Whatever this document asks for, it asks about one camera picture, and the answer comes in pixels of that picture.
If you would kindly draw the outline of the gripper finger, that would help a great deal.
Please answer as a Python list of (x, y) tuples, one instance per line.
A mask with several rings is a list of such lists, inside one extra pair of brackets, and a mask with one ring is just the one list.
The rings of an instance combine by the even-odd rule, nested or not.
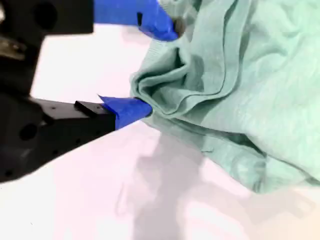
[(55, 158), (150, 116), (138, 98), (64, 103), (0, 96), (0, 181), (29, 175)]
[(94, 22), (138, 28), (148, 37), (173, 42), (185, 32), (185, 21), (170, 16), (157, 0), (95, 0)]

